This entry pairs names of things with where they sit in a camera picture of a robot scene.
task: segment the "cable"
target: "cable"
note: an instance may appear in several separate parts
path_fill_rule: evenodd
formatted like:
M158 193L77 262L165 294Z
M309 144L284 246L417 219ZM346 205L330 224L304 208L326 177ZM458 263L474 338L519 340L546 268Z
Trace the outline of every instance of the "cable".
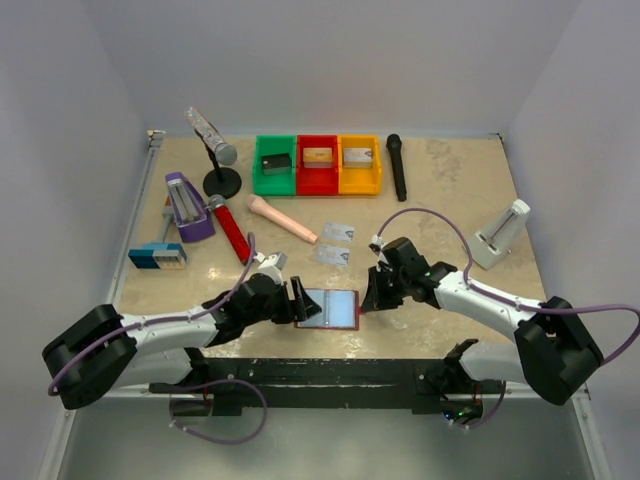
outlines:
M80 353L78 353L75 357L73 357L73 359L71 359L71 361L69 361L69 363L67 363L64 367L60 369L60 371L56 374L56 376L53 377L53 380L51 381L51 383L49 384L49 387L47 388L47 393L49 394L49 396L55 397L60 395L60 393L58 392L58 384L60 383L60 380L62 380L64 376L67 373L69 373L69 371L72 368L78 365L78 363L80 363L80 361L82 361L84 357L92 353L96 348L103 346L105 342L108 342L109 340L115 337L118 337L119 335L122 335L123 333L126 333L130 330L143 328L145 326L158 325L161 323L169 323L169 322L183 322L183 321L198 320L199 318L209 315L210 313L216 311L218 308L224 305L231 298L231 296L234 293L236 293L236 291L238 291L238 289L240 288L240 285L242 285L242 282L244 282L245 277L249 273L249 269L251 269L251 265L253 264L253 257L256 254L256 242L252 232L249 232L249 235L247 235L247 240L249 241L249 246L251 247L251 255L249 257L249 261L247 262L247 265L244 267L244 270L242 271L242 274L240 275L240 277L238 277L238 280L236 281L235 285L231 287L231 290L229 290L229 292L224 297L222 297L220 301L218 301L215 305L213 305L212 307L206 310L203 310L202 312L198 312L193 316L174 315L174 316L154 318L146 322L135 322L135 323L132 323L131 325L117 328L116 330L113 330L107 333L106 335L103 335L102 337L98 338L96 341L89 344L83 350L81 350Z
M245 437L239 438L237 440L225 440L223 438L211 437L209 435L205 435L204 433L193 430L192 428L185 427L182 423L176 420L175 413L173 411L174 407L179 405L179 403L176 403L173 406L169 404L169 417L171 418L170 426L175 425L180 430L182 430L185 433L188 433L189 435L193 435L194 437L198 437L202 440L206 440L207 442L217 443L220 445L240 445L242 443L249 442L254 438L256 438L264 428L265 423L267 423L268 407L267 407L267 399L264 398L264 395L262 394L262 392L258 390L258 388L255 385L252 385L249 382L245 382L244 380L230 378L230 379L223 379L223 380L214 380L213 382L203 383L202 385L196 385L195 387L176 387L174 391L175 392L191 392L193 390L200 390L204 388L217 387L220 385L229 385L229 384L237 384L237 385L243 385L247 387L249 390L252 390L258 396L258 398L260 399L260 403L262 403L262 420L260 420L260 424L252 433L250 433Z
M462 241L462 244L464 245L464 250L467 253L467 257L468 257L468 262L467 262L467 266L465 267L464 271L462 272L463 278L464 278L464 282L467 284L467 286L469 288L471 288L471 290L474 290L482 295L485 295L488 298L491 298L493 300L496 300L498 302L504 303L506 305L512 306L512 307L516 307L519 308L520 310L523 310L525 312L533 312L533 313L542 313L543 315L557 315L557 314L571 314L571 315L580 315L580 314L584 314L584 313L596 313L596 312L610 312L610 311L616 311L616 310L624 310L624 311L628 311L628 312L632 312L635 313L638 316L638 325L636 325L636 328L633 330L633 332L631 332L631 335L629 335L629 337L618 347L616 348L613 352L611 352L607 357L605 357L604 361L602 362L602 365L606 365L608 363L611 363L613 360L615 360L616 358L618 358L620 355L622 355L622 353L624 353L624 351L629 348L633 342L636 341L636 339L638 338L638 336L640 336L640 309L638 309L637 307L634 307L632 305L626 305L623 303L612 303L612 304L605 304L605 305L594 305L591 307L579 307L579 308L543 308L543 307L534 307L534 306L530 306L530 305L518 305L516 304L515 301L509 299L509 298L505 298L502 295L493 293L493 292L489 292L485 289L483 289L482 287L478 287L475 282L470 282L469 280L469 271L471 270L471 267L473 266L473 257L471 255L471 248L469 247L469 243L467 242L467 239L464 238L464 235L462 234L462 232L460 231L460 229L451 221L449 220L447 217L445 217L444 215L442 215L439 212L436 212L435 210L430 210L428 208L420 208L420 207L413 207L413 208L405 208L403 210L400 210L396 213L394 213L393 215L391 215L380 227L380 230L378 230L378 237L382 236L382 232L384 231L384 229L387 227L387 225L389 225L389 223L391 222L391 220L393 220L394 218L407 213L407 212L423 212L423 213L429 213L431 215L435 215L436 217L440 218L441 220L444 220L458 235L458 237L460 238L460 240Z
M486 415L483 415L482 418L480 420L478 420L476 423L468 425L466 423L465 424L459 424L459 423L456 423L456 422L449 422L449 424L450 425L456 425L457 427L468 429L468 430L472 430L474 428L478 428L478 427L484 425L485 423L487 423L491 419L491 417L493 417L496 414L496 412L500 408L500 405L502 405L502 401L504 400L504 394L506 393L506 391L507 391L507 382L502 382L502 390L500 391L500 396L498 397L498 401L493 406L493 408L489 411L489 413L487 413Z

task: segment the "white backdrop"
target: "white backdrop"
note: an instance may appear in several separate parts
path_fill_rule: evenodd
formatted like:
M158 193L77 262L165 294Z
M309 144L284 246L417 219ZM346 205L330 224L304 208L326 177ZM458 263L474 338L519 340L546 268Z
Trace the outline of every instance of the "white backdrop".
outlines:
M43 347L105 298L146 132L77 0L0 14L0 477L49 441Z
M82 0L144 121L504 131L579 0Z
M640 3L584 0L507 135L548 294L640 305ZM587 315L605 354L632 315ZM640 471L640 342L589 382L618 480Z

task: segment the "marble surface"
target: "marble surface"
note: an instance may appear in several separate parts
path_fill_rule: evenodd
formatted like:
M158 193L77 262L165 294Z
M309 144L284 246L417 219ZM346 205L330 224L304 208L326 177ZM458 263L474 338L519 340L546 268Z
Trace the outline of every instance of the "marble surface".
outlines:
M355 227L351 244L319 238L318 244L350 249L345 267L319 264L317 245L306 243L267 219L249 212L246 197L252 191L251 166L255 139L228 137L238 150L234 168L242 176L241 192L228 201L240 228L256 235L259 251L284 251L288 278L299 275L306 288L354 289L364 296L367 268L376 257L367 248L371 236L391 214L401 208L421 206L451 218L470 235L494 218L516 193L507 161L498 139L418 139L403 138L403 159L409 200L395 197L389 158L381 148L384 178L377 197L269 197L267 201L306 225L319 236L325 222ZM181 171L198 189L211 164L196 138L167 138L152 173L137 242L151 242L162 224L162 207L167 197L164 176ZM438 260L459 268L466 257L455 233L441 220L423 213L408 213L394 220L385 231L387 241L410 238L430 263ZM168 242L178 242L174 227ZM184 270L137 270L128 268L119 311L152 314L186 310L230 288L241 265L224 232L185 245L189 263ZM497 288L525 297L543 298L536 262L527 235L512 254L490 271L475 266L472 277ZM457 342L467 338L505 342L501 335L455 313L436 310L407 299L403 307L360 317L359 331L296 329L292 325L261 322L245 330L229 344L208 349L209 356L302 357L302 358L433 358L445 355Z

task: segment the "black bar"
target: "black bar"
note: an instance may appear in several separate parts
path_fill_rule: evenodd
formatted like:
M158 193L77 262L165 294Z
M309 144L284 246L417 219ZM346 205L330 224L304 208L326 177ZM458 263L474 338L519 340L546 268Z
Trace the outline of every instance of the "black bar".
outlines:
M209 378L233 378L255 385L269 408L402 409L440 414L441 395L430 383L444 370L443 360L207 358ZM483 393L499 393L500 382L483 382ZM165 384L152 393L170 393ZM240 385L216 388L213 415L240 415L243 407L260 407L258 397ZM473 385L451 385L445 394L473 394ZM197 404L177 415L198 414ZM208 408L200 409L202 414Z

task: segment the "wooden block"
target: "wooden block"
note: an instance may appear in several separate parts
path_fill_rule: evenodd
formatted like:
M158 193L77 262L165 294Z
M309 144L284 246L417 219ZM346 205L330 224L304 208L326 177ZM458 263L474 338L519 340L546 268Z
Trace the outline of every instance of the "wooden block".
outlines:
M302 150L302 162L306 168L331 168L333 150L331 148L305 148Z

